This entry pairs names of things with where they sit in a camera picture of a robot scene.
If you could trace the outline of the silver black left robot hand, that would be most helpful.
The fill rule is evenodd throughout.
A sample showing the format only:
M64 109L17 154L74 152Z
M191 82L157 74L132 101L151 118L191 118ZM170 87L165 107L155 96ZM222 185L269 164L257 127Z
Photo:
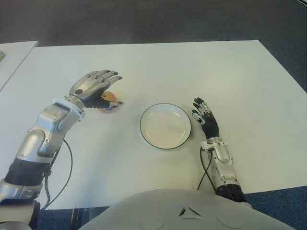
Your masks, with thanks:
M69 99L80 101L85 108L117 108L123 102L103 99L101 95L122 77L110 70L92 71L80 78L70 89Z

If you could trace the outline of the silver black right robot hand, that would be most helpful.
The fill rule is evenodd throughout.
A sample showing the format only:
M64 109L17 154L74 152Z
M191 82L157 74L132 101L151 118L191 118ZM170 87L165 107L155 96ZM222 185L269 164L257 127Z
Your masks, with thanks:
M200 124L206 139L219 138L220 132L218 123L207 105L200 97L194 99L192 117Z

